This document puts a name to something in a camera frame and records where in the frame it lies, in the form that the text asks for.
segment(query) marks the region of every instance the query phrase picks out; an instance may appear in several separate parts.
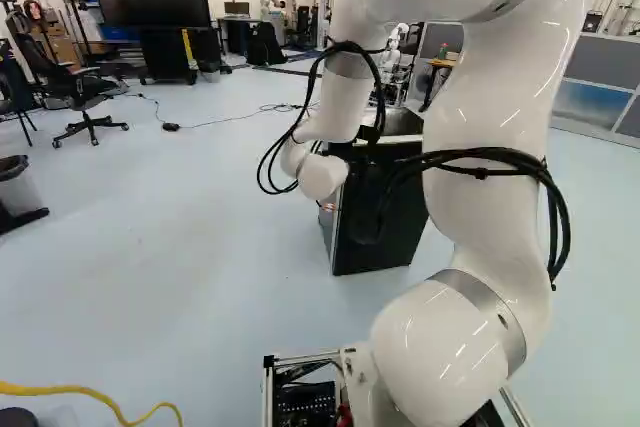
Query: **tv stand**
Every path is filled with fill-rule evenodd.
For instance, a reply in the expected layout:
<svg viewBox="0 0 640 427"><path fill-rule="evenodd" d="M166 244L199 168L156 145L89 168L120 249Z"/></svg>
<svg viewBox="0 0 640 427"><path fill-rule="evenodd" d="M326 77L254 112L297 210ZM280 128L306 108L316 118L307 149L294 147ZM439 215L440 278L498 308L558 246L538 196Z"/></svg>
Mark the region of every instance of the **tv stand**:
<svg viewBox="0 0 640 427"><path fill-rule="evenodd" d="M189 66L182 38L182 29L153 29L140 31L140 44L147 69L140 75L145 85L147 77L155 81L184 80L196 83L198 71Z"/></svg>

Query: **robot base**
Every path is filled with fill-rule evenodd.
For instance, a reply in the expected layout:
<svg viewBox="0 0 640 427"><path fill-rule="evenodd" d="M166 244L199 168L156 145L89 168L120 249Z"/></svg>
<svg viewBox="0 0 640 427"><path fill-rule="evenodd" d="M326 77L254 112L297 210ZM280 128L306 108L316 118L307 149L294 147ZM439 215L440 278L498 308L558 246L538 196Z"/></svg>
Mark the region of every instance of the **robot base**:
<svg viewBox="0 0 640 427"><path fill-rule="evenodd" d="M340 425L348 427L414 427L396 408L378 378L371 351L366 343L354 344L339 351L301 357L278 358L265 357L262 373L262 427L280 427L278 423L279 406L276 399L281 397L283 385L276 378L293 368L304 368L318 364L341 366L342 373L336 370L335 396L326 399L335 402L335 412L343 411L341 405L348 407L351 420ZM315 384L326 391L328 384ZM508 387L500 390L500 395L513 416L518 427L532 427L517 399ZM504 427L505 424L496 410L493 401L487 402L462 427Z"/></svg>

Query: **white robotic arm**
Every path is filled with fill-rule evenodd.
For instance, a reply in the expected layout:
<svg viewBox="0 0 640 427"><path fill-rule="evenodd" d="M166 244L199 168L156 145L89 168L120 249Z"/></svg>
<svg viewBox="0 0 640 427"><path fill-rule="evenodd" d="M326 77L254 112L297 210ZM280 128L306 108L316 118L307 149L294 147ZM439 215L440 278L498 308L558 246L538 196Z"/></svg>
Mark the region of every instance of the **white robotic arm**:
<svg viewBox="0 0 640 427"><path fill-rule="evenodd" d="M459 20L465 49L425 115L424 151L504 147L542 160L553 99L578 39L585 0L335 0L331 36L385 46L398 21ZM326 61L317 114L286 142L282 167L310 198L348 167L309 153L311 141L356 136L373 78L362 58ZM504 168L464 160L467 168ZM424 174L429 212L455 243L448 270L392 302L371 335L395 405L418 427L458 426L538 348L551 286L537 236L538 185L528 177Z"/></svg>

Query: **red component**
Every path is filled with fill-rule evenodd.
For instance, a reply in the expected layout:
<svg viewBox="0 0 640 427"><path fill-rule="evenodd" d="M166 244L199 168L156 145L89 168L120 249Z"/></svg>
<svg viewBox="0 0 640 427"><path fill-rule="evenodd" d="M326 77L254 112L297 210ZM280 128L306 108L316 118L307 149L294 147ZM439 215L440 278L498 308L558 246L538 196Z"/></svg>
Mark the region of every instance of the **red component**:
<svg viewBox="0 0 640 427"><path fill-rule="evenodd" d="M338 427L353 427L353 416L351 415L351 409L348 404L341 404L338 407Z"/></svg>

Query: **yellow cable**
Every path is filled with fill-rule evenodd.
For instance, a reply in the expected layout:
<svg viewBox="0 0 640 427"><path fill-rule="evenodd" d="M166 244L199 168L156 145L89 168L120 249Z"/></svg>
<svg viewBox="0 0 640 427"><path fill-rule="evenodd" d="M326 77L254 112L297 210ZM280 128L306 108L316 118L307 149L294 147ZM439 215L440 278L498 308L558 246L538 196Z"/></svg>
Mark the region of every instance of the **yellow cable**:
<svg viewBox="0 0 640 427"><path fill-rule="evenodd" d="M143 415L138 420L133 422L127 421L122 414L122 410L116 402L108 395L102 394L97 390L90 389L88 387L82 387L80 385L58 385L54 387L23 387L22 385L9 384L8 382L0 381L0 394L11 395L16 397L34 397L38 395L56 395L56 394L83 394L92 397L103 404L107 405L115 414L118 422L122 427L135 427L143 422L147 421L158 409L161 407L167 407L173 410L178 418L179 427L184 427L182 422L182 415L180 410L174 404L169 402L161 402L156 405L148 414Z"/></svg>

